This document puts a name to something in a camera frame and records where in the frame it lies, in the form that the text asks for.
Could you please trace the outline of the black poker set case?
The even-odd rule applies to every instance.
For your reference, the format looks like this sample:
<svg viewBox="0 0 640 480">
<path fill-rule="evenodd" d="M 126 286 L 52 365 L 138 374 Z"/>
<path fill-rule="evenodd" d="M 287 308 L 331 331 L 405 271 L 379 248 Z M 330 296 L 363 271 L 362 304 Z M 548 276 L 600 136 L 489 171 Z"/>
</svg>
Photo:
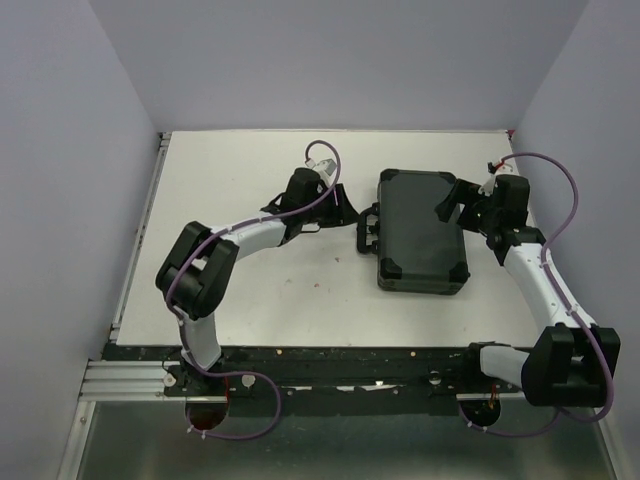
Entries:
<svg viewBox="0 0 640 480">
<path fill-rule="evenodd" d="M 356 248 L 377 258 L 384 291 L 452 296 L 470 277 L 464 234 L 457 216 L 436 214 L 456 177 L 449 172 L 385 169 L 377 201 L 363 210 Z"/>
</svg>

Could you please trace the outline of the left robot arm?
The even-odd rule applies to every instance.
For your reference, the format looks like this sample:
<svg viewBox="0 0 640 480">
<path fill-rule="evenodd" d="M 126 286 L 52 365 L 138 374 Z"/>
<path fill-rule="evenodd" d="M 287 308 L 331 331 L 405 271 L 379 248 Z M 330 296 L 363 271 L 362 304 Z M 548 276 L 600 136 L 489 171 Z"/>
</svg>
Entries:
<svg viewBox="0 0 640 480">
<path fill-rule="evenodd" d="M 285 191 L 260 213 L 235 225 L 185 225 L 155 279 L 168 309 L 177 317 L 182 356 L 192 366 L 187 382 L 201 395 L 214 393 L 222 380 L 215 365 L 222 356 L 215 311 L 236 263 L 262 250 L 281 247 L 307 225 L 321 229 L 356 223 L 358 212 L 341 183 L 306 167 L 290 177 Z"/>
</svg>

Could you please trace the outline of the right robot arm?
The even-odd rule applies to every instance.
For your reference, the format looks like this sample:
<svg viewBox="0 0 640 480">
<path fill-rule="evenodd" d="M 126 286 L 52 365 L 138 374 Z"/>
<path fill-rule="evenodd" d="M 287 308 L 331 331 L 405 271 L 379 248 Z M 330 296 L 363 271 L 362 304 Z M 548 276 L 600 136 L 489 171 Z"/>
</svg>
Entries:
<svg viewBox="0 0 640 480">
<path fill-rule="evenodd" d="M 436 207 L 438 218 L 481 234 L 497 262 L 515 281 L 540 329 L 535 345 L 524 351 L 498 343 L 470 347 L 471 360 L 460 379 L 480 392 L 501 380 L 520 388 L 534 406 L 606 408 L 620 338 L 600 327 L 569 292 L 553 264 L 542 232 L 527 223 L 530 186 L 508 174 L 478 185 L 454 182 Z"/>
</svg>

